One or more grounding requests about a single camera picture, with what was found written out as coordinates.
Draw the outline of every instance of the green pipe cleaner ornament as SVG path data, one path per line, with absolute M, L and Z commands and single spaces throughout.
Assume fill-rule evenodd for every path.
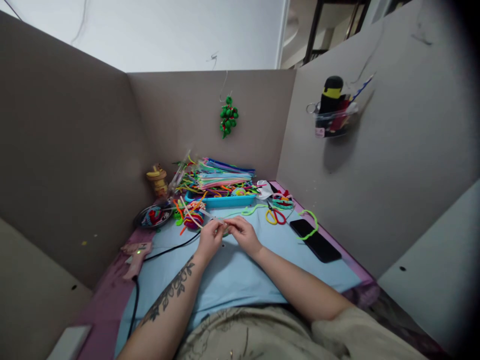
M 232 106 L 233 100 L 230 96 L 225 99 L 226 105 L 221 107 L 221 123 L 220 131 L 223 132 L 222 139 L 232 132 L 232 128 L 237 126 L 237 119 L 239 118 L 239 110 Z

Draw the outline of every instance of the light blue mat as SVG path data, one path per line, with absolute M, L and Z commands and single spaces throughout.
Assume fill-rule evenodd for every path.
M 265 204 L 264 201 L 255 200 L 253 205 L 258 203 Z M 224 217 L 243 209 L 226 207 L 207 210 L 215 216 Z M 297 239 L 297 234 L 288 223 L 285 225 L 269 224 L 265 220 L 266 212 L 267 208 L 261 207 L 253 215 L 245 217 L 255 228 L 258 239 L 264 246 L 321 279 L 339 293 L 361 283 L 359 277 L 343 260 L 328 264 L 318 260 L 306 245 L 299 244 L 302 241 Z M 285 210 L 283 214 L 287 217 L 290 212 L 291 210 Z M 301 217 L 294 211 L 288 218 L 288 222 L 299 219 Z M 161 228 L 161 232 L 154 236 L 154 249 L 148 257 L 184 243 L 195 234 L 186 230 L 182 236 L 179 236 L 181 230 L 182 226 L 176 226 L 174 221 L 169 221 Z M 187 246 L 175 249 L 143 264 L 138 277 L 140 296 L 136 311 L 137 323 L 145 316 L 163 289 L 195 252 L 199 238 L 197 237 Z M 219 248 L 203 274 L 187 331 L 197 327 L 206 315 L 213 314 L 220 309 L 287 302 L 267 274 L 244 253 L 232 235 L 224 237 L 223 244 L 225 246 Z M 134 302 L 135 290 L 123 312 L 116 341 L 115 357 L 127 341 Z

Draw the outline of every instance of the blue plastic tray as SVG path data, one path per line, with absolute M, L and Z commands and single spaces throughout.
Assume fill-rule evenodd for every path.
M 229 208 L 229 207 L 246 207 L 251 205 L 257 195 L 244 196 L 226 196 L 226 197 L 206 197 L 203 199 L 205 205 L 209 208 Z M 185 195 L 185 201 L 191 202 L 199 200 L 202 195 L 188 191 Z

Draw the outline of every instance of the red scissors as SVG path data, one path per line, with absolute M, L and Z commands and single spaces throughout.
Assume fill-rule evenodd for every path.
M 283 225 L 283 224 L 286 224 L 287 223 L 287 219 L 285 218 L 285 216 L 280 212 L 278 211 L 276 208 L 272 207 L 270 205 L 270 203 L 268 202 L 267 200 L 267 205 L 268 205 L 268 211 L 266 212 L 265 214 L 265 219 L 272 225 L 277 225 L 277 224 L 280 224 L 280 225 Z M 269 214 L 271 215 L 271 218 L 274 220 L 273 221 L 270 221 L 269 220 Z M 279 214 L 282 218 L 283 218 L 283 222 L 280 222 L 277 214 Z

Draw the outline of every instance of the black smartphone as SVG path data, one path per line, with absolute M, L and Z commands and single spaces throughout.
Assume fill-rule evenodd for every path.
M 314 229 L 307 220 L 295 220 L 290 222 L 290 226 L 301 238 L 307 236 Z M 305 240 L 305 244 L 316 255 L 322 263 L 331 263 L 342 258 L 342 254 L 333 247 L 318 231 Z

